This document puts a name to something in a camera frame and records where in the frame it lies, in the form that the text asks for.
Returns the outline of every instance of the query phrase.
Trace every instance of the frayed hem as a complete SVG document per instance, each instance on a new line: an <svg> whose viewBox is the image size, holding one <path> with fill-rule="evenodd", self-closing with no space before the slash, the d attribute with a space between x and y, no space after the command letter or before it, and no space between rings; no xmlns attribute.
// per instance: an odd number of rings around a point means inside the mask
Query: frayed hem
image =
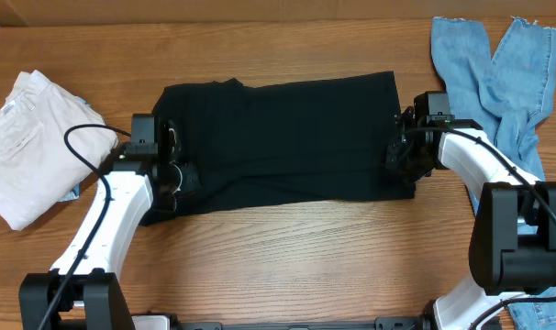
<svg viewBox="0 0 556 330"><path fill-rule="evenodd" d="M521 16L511 16L513 18L514 21L519 21L521 23L523 23L523 25L525 27L530 27L531 25L536 26L537 23L539 23L539 21L537 19L535 19L535 21L533 22L533 24L530 24L525 18L521 17ZM542 27L544 29L548 29L548 30L555 30L556 31L556 27Z"/></svg>
<svg viewBox="0 0 556 330"><path fill-rule="evenodd" d="M433 19L444 19L444 20L452 21L452 22L475 22L475 21L470 20L470 19L465 19L465 18L446 18L445 16L434 16Z"/></svg>

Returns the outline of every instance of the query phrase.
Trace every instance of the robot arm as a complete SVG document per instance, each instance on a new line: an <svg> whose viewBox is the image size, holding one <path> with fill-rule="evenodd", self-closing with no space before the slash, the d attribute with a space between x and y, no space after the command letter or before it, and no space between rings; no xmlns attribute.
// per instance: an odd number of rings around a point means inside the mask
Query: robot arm
<svg viewBox="0 0 556 330"><path fill-rule="evenodd" d="M103 269L105 272L114 272L119 277L139 220L148 212L153 202L147 175L134 171L111 171L105 177L111 186L111 204L105 221L86 251L86 258L78 265L74 275L87 275L94 269ZM66 274L101 213L105 193L105 186L99 181L93 204L78 233L50 270L58 270L60 275Z"/></svg>
<svg viewBox="0 0 556 330"><path fill-rule="evenodd" d="M453 170L480 201L470 245L470 273L450 294L434 303L431 321L437 329L468 329L503 300L556 286L556 228L522 183L480 144L485 142L507 160L482 128L472 120L456 120L450 113L447 95L432 92L415 98L415 106L406 109L397 124L400 138L389 145L386 155L390 170L412 182L433 169ZM442 130L428 131L427 127L453 129L477 140ZM405 134L409 130L417 134ZM541 182L515 169L535 186L556 214L556 182ZM539 230L536 235L520 236L518 222L538 226Z"/></svg>

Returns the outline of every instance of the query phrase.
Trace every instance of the light blue jeans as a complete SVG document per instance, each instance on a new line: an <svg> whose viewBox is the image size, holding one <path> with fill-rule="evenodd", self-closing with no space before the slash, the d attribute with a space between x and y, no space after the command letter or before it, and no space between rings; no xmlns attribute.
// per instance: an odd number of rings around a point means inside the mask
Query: light blue jeans
<svg viewBox="0 0 556 330"><path fill-rule="evenodd" d="M553 110L556 28L515 18L491 57L482 23L436 17L431 55L456 118L475 120L518 167L545 180L535 126ZM476 212L478 201L471 197ZM551 288L541 295L555 294ZM509 310L517 329L556 330L556 303L518 303Z"/></svg>

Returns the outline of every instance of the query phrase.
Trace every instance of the wood grain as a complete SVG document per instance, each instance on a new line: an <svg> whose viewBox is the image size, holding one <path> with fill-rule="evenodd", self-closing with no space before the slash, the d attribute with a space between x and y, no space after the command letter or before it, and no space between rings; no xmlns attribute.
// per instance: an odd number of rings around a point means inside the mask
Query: wood grain
<svg viewBox="0 0 556 330"><path fill-rule="evenodd" d="M0 0L2 25L34 27L434 16L556 16L556 0Z"/></svg>
<svg viewBox="0 0 556 330"><path fill-rule="evenodd" d="M483 22L496 44L510 19ZM406 106L441 87L430 23L0 28L0 106L17 74L35 69L123 129L131 114L151 110L164 86L233 77L262 86L394 70ZM541 23L556 26L556 17ZM556 181L556 96L539 136L545 171ZM0 328L20 328L19 284L28 272L47 271L68 245L94 180L84 182L79 201L55 205L22 232L0 217ZM472 227L459 178L436 171L411 201L295 203L139 228L120 281L133 313L171 312L185 322L418 314L467 273Z"/></svg>

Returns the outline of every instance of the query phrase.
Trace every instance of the wire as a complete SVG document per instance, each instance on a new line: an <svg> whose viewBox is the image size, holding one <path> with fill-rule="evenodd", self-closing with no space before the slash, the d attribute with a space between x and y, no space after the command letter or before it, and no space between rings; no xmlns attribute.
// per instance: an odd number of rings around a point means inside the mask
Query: wire
<svg viewBox="0 0 556 330"><path fill-rule="evenodd" d="M398 159L396 159L396 163L400 163L401 160L403 160L404 158L406 158L406 156L408 156L408 154L410 153L410 151L412 151L413 147L415 146L415 140L411 140L410 143L408 144L408 147L406 147L405 152L403 152L402 155L400 155L398 157Z"/></svg>
<svg viewBox="0 0 556 330"><path fill-rule="evenodd" d="M468 138L471 141L474 141L477 144L484 147L485 149L487 149L498 161L500 161L500 163L506 168L506 170L512 176L514 176L519 182L521 182L521 184L523 186L525 186L525 188L533 195L533 197L535 197L535 199L537 200L539 205L548 214L550 220L553 221L553 223L556 225L556 215L555 215L555 213L553 213L553 210L551 210L551 208L547 204L547 202L545 202L543 197L541 197L541 195L535 190L535 188L533 188L533 186L527 180L525 180L525 178L523 178L522 175L520 175L517 172L517 168L515 168L514 166L511 166L510 163L508 162L508 160L506 160L498 150L496 150L494 147L492 147L489 144L482 141L481 138L473 137L473 136L471 136L469 134L466 134L466 133L463 133L459 130L455 130L455 129L451 129L451 128L445 128L445 127L418 127L418 128L408 129L407 131L405 131L404 133L401 133L401 134L415 134L415 133L418 133L418 132L451 133L451 134L455 134L455 135L460 136L460 137ZM553 297L511 298L511 299L503 300L500 303L498 303L498 304L494 305L493 307L489 308L486 312L482 313L482 315L480 315L478 318L476 318L472 322L472 324L470 325L469 329L474 330L483 320L485 320L486 318L488 318L489 316L491 316L495 312L499 311L501 308L507 307L511 303L556 303L556 296L553 296Z"/></svg>
<svg viewBox="0 0 556 330"><path fill-rule="evenodd" d="M68 283L72 279L72 275L74 274L74 271L76 270L76 268L78 268L78 265L84 259L84 254L86 253L86 250L88 249L88 247L91 245L91 242L93 241L93 238L95 237L96 232L98 231L99 227L103 223L103 219L105 218L105 215L106 215L106 210L109 208L109 203L111 202L111 187L109 186L109 182L106 180L105 176L99 171L98 168L96 168L93 164L91 164L88 160L86 160L83 156L81 156L76 150L74 150L74 148L70 144L70 141L68 140L68 136L70 135L70 133L72 133L76 129L88 128L88 127L110 129L110 130L115 131L115 132L117 132L119 134L122 134L124 136L131 137L131 134L129 134L128 132L126 132L124 130L121 130L121 129L116 128L116 127L111 127L111 126L107 126L107 125L99 125L99 124L83 124L83 125L73 126L73 127L68 128L66 133L64 133L64 143L66 144L66 148L68 148L68 150L74 155L74 157L76 157L79 161L81 161L84 165L86 165L89 169L91 169L91 171L93 171L96 175L98 175L98 178L103 182L103 184L105 186L105 191L106 191L105 204L103 205L103 209L101 210L101 214L96 219L95 226L93 226L93 229L88 234L88 237L84 241L83 246L78 250L78 254L76 255L76 258L74 259L74 262L72 263L72 265L68 269L68 272L66 273L66 275L64 275L64 278L62 279L62 281L60 283L60 286L58 287L58 290L54 293L54 296L51 299L50 304L48 305L48 309L46 309L46 313L43 315L43 318L41 319L41 322L39 323L38 330L43 330L44 326L49 321L50 317L56 311L56 308L58 307L58 303L60 302L60 298L61 298L62 294L64 293L64 290L66 289L66 286L68 286Z"/></svg>

